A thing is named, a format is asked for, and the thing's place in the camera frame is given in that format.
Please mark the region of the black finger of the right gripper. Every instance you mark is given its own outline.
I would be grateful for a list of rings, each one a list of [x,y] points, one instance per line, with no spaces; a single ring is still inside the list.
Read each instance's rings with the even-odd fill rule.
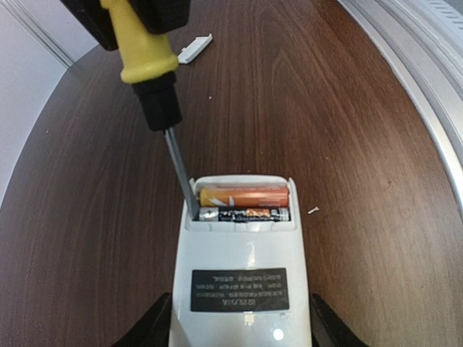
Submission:
[[[118,49],[109,11],[98,0],[61,0],[73,17],[106,50]]]
[[[129,0],[141,23],[160,35],[184,27],[190,18],[190,0]]]

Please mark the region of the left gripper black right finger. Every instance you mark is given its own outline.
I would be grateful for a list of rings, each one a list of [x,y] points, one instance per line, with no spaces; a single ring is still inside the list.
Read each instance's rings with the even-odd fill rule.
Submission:
[[[310,321],[313,346],[364,346],[318,294],[310,295]]]

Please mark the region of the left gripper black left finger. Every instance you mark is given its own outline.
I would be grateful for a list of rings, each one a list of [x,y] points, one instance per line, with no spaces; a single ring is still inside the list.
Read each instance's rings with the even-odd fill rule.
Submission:
[[[172,294],[162,294],[121,338],[121,346],[168,346]]]

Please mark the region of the yellow handled screwdriver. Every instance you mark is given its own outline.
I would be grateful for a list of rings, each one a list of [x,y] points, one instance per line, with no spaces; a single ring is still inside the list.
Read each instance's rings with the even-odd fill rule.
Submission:
[[[179,66],[168,33],[150,33],[129,1],[102,1],[109,11],[119,53],[122,82],[131,85],[150,130],[163,132],[191,219],[197,219],[199,202],[192,190],[175,138],[174,127],[182,121],[175,83]]]

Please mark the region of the white battery cover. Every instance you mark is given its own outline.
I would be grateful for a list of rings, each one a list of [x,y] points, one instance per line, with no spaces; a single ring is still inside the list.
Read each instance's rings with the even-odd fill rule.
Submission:
[[[182,48],[179,55],[178,61],[180,64],[190,64],[196,59],[205,48],[213,41],[213,35],[210,33],[207,36],[197,36],[195,39],[186,47]]]

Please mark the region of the white red remote control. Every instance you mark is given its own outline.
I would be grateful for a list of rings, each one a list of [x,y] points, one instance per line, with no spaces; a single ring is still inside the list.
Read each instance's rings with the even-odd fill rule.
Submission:
[[[305,247],[297,188],[269,175],[204,176],[207,184],[283,185],[287,221],[196,221],[182,212],[170,346],[311,346]]]

